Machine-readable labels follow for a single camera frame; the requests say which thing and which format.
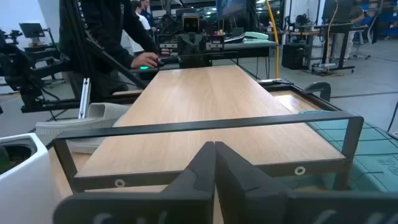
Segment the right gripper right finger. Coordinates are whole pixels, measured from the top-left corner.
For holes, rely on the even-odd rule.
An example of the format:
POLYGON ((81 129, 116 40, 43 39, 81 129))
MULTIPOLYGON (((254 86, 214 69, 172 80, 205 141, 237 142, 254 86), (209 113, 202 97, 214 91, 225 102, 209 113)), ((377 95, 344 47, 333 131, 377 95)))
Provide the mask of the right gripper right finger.
POLYGON ((398 224, 398 194, 299 192, 216 142, 224 224, 398 224))

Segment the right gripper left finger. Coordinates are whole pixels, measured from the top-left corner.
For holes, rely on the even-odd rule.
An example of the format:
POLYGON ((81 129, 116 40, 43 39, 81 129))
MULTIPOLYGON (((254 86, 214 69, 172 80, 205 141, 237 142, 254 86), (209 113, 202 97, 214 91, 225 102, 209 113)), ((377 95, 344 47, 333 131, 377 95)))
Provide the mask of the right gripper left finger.
POLYGON ((62 200, 53 224, 211 224, 215 143, 206 142, 161 192, 88 192, 62 200))

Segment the grey slide sandal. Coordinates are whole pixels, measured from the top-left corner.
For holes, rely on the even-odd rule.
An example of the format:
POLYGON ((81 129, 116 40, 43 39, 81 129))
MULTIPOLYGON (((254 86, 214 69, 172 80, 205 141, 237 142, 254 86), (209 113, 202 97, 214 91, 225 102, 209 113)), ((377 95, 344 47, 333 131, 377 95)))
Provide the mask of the grey slide sandal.
MULTIPOLYGON (((129 105, 114 103, 92 103, 88 108, 86 118, 64 119, 36 123, 35 133, 38 137, 52 140, 62 131, 78 131, 83 129, 111 128, 129 109, 129 105)), ((103 142, 104 138, 72 139, 68 140, 71 152, 92 154, 103 142)))

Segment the teal slide sandal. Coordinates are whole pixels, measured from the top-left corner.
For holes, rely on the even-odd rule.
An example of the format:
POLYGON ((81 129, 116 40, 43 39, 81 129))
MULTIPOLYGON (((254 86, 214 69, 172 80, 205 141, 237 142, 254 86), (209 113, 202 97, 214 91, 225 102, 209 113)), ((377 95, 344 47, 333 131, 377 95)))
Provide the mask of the teal slide sandal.
MULTIPOLYGON (((348 127, 347 119, 306 124, 341 152, 348 127)), ((357 191, 398 193, 398 139, 364 122, 349 173, 348 187, 357 191)))

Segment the computer mouse green light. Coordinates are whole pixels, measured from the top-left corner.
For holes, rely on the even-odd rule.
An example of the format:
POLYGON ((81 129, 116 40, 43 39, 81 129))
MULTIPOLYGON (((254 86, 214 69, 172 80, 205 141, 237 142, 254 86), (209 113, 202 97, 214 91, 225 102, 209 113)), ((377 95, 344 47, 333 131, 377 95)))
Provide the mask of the computer mouse green light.
POLYGON ((143 72, 149 72, 149 71, 159 71, 161 70, 165 65, 163 63, 158 64, 157 67, 148 67, 148 66, 140 66, 139 70, 143 72))

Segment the grey desk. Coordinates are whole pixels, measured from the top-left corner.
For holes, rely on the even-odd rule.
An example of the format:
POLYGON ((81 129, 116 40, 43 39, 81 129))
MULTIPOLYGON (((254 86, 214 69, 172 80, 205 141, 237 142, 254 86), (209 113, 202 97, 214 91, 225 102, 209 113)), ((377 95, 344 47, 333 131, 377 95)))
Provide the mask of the grey desk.
POLYGON ((278 46, 277 42, 242 42, 238 44, 225 44, 223 59, 268 57, 269 49, 278 46))

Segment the monitor with blue screen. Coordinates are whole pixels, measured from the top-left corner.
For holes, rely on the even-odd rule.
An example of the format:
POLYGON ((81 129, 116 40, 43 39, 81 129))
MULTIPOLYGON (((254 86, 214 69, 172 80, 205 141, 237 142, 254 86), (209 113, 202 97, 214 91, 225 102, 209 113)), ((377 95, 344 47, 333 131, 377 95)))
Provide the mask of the monitor with blue screen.
POLYGON ((216 0, 218 19, 244 14, 247 5, 247 0, 216 0))

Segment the person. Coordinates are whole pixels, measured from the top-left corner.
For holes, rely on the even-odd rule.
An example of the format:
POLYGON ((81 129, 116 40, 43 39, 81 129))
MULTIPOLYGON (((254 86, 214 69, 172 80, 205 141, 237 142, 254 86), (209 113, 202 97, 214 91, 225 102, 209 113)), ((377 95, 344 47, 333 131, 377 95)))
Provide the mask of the person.
POLYGON ((154 24, 153 15, 149 11, 150 0, 140 0, 140 4, 141 4, 141 15, 148 20, 152 32, 155 33, 157 31, 157 28, 155 27, 154 24))
MULTIPOLYGON (((357 24, 364 19, 364 11, 361 7, 362 0, 354 0, 353 7, 349 15, 349 21, 353 24, 357 24)), ((337 60, 340 58, 341 47, 343 45, 344 34, 335 34, 333 56, 337 60)), ((348 34, 348 40, 346 44, 344 61, 349 59, 351 48, 353 46, 354 31, 350 31, 348 34)))
POLYGON ((139 20, 142 23, 145 30, 151 31, 149 21, 141 14, 141 12, 142 12, 141 2, 139 0, 131 0, 131 5, 132 5, 134 12, 139 17, 139 20))
MULTIPOLYGON (((59 0, 59 50, 61 56, 71 63, 66 79, 71 84, 76 99, 81 98, 84 74, 78 58, 78 46, 75 42, 72 25, 68 22, 67 2, 59 0)), ((81 11, 86 29, 104 51, 126 68, 131 68, 135 57, 121 45, 123 32, 140 44, 144 52, 158 55, 159 50, 139 17, 132 9, 129 0, 80 0, 81 11)))

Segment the mint-green case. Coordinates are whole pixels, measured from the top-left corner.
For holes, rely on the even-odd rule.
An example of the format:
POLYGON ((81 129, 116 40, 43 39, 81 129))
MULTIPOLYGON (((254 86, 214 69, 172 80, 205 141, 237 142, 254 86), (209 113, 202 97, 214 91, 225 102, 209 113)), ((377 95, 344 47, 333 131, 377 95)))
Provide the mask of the mint-green case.
POLYGON ((260 32, 245 32, 244 38, 246 40, 268 40, 269 36, 260 32))

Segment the black computer tower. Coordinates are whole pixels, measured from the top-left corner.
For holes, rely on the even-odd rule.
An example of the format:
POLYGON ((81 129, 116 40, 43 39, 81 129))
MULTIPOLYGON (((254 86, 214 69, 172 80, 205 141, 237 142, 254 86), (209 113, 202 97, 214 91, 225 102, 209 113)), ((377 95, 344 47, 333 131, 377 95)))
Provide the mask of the black computer tower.
POLYGON ((307 46, 305 44, 285 44, 282 48, 282 66, 291 70, 307 69, 307 46))

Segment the silver aluminium extrusion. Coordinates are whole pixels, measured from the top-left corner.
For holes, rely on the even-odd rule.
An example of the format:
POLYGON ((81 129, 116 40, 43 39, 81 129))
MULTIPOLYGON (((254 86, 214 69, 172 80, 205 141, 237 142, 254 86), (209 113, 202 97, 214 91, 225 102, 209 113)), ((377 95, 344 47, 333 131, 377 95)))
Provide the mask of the silver aluminium extrusion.
POLYGON ((79 119, 84 119, 87 117, 88 108, 90 105, 90 91, 91 91, 90 78, 84 78, 82 92, 81 92, 81 99, 80 99, 80 107, 78 112, 79 119))

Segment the black standing desk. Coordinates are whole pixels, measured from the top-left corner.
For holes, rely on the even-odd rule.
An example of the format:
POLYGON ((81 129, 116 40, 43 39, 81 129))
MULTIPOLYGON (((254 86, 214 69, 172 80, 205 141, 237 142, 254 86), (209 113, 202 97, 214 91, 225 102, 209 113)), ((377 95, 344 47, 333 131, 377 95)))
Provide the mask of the black standing desk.
POLYGON ((345 24, 325 24, 318 26, 323 29, 325 35, 324 48, 321 57, 321 62, 314 63, 311 67, 311 72, 314 75, 321 77, 332 76, 337 71, 349 70, 351 73, 355 71, 355 66, 345 65, 345 53, 348 43, 348 37, 351 33, 359 33, 359 44, 363 45, 363 32, 368 31, 369 25, 354 25, 352 23, 345 24), (343 35, 342 43, 340 44, 340 53, 338 58, 335 58, 335 40, 338 34, 343 35))

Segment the white planter pot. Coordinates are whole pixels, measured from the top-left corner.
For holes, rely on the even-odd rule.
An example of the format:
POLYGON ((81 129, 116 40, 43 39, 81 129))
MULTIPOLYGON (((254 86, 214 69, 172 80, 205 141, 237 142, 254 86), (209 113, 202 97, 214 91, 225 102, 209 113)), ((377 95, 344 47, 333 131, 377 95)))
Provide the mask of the white planter pot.
POLYGON ((61 198, 36 134, 0 138, 0 224, 52 224, 61 198))

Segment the black equipment rig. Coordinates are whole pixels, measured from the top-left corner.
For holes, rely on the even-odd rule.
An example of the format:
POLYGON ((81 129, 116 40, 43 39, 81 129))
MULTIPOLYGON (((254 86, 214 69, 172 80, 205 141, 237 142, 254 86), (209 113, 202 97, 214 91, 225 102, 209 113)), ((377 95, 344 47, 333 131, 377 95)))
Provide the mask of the black equipment rig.
POLYGON ((13 30, 5 33, 0 29, 0 77, 14 91, 18 91, 24 105, 23 113, 75 109, 79 100, 61 100, 45 90, 45 77, 67 72, 70 62, 62 60, 58 50, 50 48, 36 52, 25 52, 17 47, 17 37, 22 33, 13 30))

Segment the office chair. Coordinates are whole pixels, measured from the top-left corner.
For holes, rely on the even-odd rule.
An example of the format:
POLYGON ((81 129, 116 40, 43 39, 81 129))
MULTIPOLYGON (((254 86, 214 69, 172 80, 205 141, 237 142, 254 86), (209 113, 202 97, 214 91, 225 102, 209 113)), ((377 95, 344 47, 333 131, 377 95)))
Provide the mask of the office chair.
POLYGON ((356 26, 354 33, 353 47, 354 52, 351 53, 353 58, 364 58, 366 60, 371 58, 371 54, 362 51, 362 47, 367 44, 373 44, 374 41, 374 26, 379 19, 378 15, 373 17, 366 17, 359 26, 356 26))

